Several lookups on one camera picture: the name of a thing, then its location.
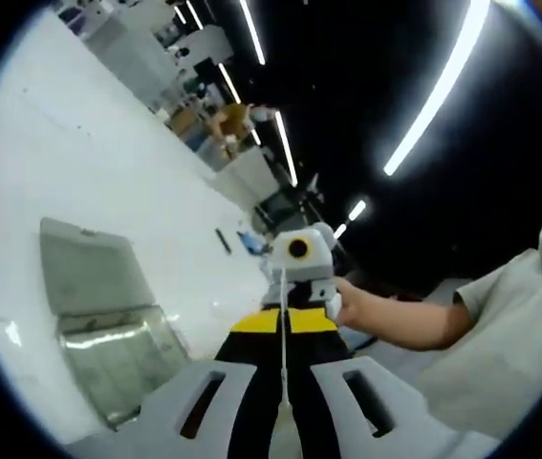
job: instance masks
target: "ceiling light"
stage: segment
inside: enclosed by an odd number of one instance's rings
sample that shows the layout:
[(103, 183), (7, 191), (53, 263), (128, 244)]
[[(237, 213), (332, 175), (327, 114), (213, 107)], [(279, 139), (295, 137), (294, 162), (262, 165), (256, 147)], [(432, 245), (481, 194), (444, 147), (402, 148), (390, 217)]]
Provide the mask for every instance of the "ceiling light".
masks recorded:
[(488, 15), (489, 0), (470, 0), (470, 6), (466, 13), (464, 25), (460, 31), (458, 41), (451, 52), (451, 56), (444, 66), (441, 77), (434, 86), (432, 93), (425, 102), (422, 111), (413, 122), (402, 142), (396, 148), (396, 151), (389, 159), (383, 171), (387, 175), (392, 175), (401, 165), (406, 155), (408, 155), (415, 143), (420, 139), (427, 126), (432, 122), (437, 112), (443, 105), (451, 88), (458, 79), (458, 76), (464, 69), (468, 57), (472, 53), (477, 38), (485, 24), (485, 18)]
[(175, 13), (179, 17), (180, 21), (182, 21), (182, 24), (185, 24), (185, 18), (184, 18), (184, 14), (182, 13), (182, 11), (179, 9), (179, 7), (174, 7), (174, 8), (175, 8)]
[(260, 65), (265, 65), (267, 61), (264, 58), (264, 53), (262, 53), (262, 45), (260, 45), (260, 38), (258, 38), (258, 32), (255, 30), (253, 25), (253, 19), (251, 18), (251, 12), (249, 11), (248, 2), (246, 0), (239, 0), (241, 3), (241, 8), (243, 9), (243, 14), (245, 15), (245, 22), (248, 23), (249, 34), (251, 35), (251, 40), (253, 41), (253, 48), (255, 53), (258, 56), (258, 62)]
[(277, 121), (277, 127), (279, 128), (279, 136), (283, 143), (283, 149), (286, 152), (286, 159), (288, 160), (288, 168), (290, 169), (290, 176), (292, 177), (292, 186), (298, 185), (298, 179), (296, 177), (296, 169), (293, 166), (292, 151), (290, 150), (290, 144), (288, 143), (288, 135), (286, 134), (286, 126), (283, 125), (283, 118), (281, 112), (275, 113), (275, 119)]
[(192, 6), (192, 3), (190, 2), (190, 0), (185, 0), (185, 4), (187, 5), (187, 8), (190, 10), (190, 12), (192, 13), (192, 16), (194, 16), (194, 22), (196, 23), (196, 25), (198, 26), (198, 28), (200, 30), (203, 29), (203, 23), (201, 22), (201, 20), (199, 19), (198, 17), (198, 14), (196, 14), (196, 11), (194, 10), (194, 7)]
[(366, 208), (366, 203), (362, 201), (361, 199), (358, 201), (358, 203), (354, 206), (354, 208), (349, 212), (349, 220), (352, 222), (356, 220), (359, 215), (364, 211)]
[(340, 226), (335, 231), (335, 239), (338, 239), (340, 236), (342, 236), (343, 232), (347, 230), (347, 225), (344, 223), (341, 223)]
[(230, 79), (230, 75), (226, 71), (226, 67), (224, 67), (224, 64), (222, 63), (220, 63), (218, 67), (220, 68), (220, 72), (222, 73), (222, 76), (226, 80), (226, 84), (228, 85), (228, 89), (230, 90), (230, 92), (232, 93), (232, 96), (234, 97), (234, 101), (236, 103), (241, 103), (241, 98), (239, 98), (239, 95), (236, 92), (236, 88), (234, 87), (234, 84), (232, 84), (232, 80)]
[(260, 140), (260, 136), (258, 136), (258, 133), (255, 132), (255, 129), (251, 131), (251, 134), (253, 136), (253, 140), (255, 141), (256, 145), (261, 145), (262, 141)]

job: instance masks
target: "blue object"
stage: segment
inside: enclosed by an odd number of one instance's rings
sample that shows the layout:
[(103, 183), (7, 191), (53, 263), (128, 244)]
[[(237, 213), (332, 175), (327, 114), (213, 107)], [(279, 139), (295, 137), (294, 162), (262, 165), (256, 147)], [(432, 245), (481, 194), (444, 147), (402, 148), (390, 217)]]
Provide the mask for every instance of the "blue object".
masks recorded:
[(205, 131), (197, 132), (194, 135), (188, 137), (184, 143), (190, 147), (192, 151), (198, 151), (206, 139), (209, 137), (208, 133)]
[(239, 235), (241, 242), (249, 253), (251, 253), (252, 255), (262, 255), (265, 253), (266, 244), (259, 241), (248, 232), (236, 231), (236, 233)]

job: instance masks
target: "white cable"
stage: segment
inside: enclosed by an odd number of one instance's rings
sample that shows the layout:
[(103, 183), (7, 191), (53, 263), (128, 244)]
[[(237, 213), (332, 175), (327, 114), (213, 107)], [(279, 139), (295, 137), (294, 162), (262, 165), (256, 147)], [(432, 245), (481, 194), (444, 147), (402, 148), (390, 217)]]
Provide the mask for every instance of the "white cable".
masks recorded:
[(288, 363), (286, 353), (286, 314), (288, 313), (288, 292), (286, 282), (286, 269), (281, 269), (281, 389), (283, 393), (283, 403), (287, 408), (290, 407), (290, 396), (288, 394)]

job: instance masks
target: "person's hand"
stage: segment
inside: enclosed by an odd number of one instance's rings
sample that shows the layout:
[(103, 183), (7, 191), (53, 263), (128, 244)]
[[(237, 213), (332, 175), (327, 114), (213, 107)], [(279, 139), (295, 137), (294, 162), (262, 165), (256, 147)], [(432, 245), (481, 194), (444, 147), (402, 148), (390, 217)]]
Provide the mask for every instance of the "person's hand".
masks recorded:
[(235, 135), (228, 134), (224, 137), (224, 142), (226, 142), (226, 145), (235, 145), (239, 141), (237, 140)]
[(335, 284), (342, 300), (340, 311), (336, 317), (336, 324), (357, 329), (361, 304), (359, 298), (362, 290), (342, 277), (335, 277)]

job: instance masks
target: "person's arm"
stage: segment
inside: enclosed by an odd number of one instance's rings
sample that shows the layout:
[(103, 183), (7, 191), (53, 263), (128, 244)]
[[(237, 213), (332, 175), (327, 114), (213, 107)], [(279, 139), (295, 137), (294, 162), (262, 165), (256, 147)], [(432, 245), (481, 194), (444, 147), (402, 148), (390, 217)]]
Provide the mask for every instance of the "person's arm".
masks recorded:
[(211, 129), (213, 138), (217, 142), (224, 141), (224, 133), (222, 132), (222, 123), (225, 122), (227, 119), (228, 119), (228, 115), (222, 111), (219, 111), (215, 115), (213, 115), (211, 119), (208, 121), (208, 126)]
[(446, 349), (474, 325), (468, 309), (460, 304), (441, 306), (405, 302), (372, 295), (345, 279), (336, 280), (343, 298), (338, 322), (405, 349)]

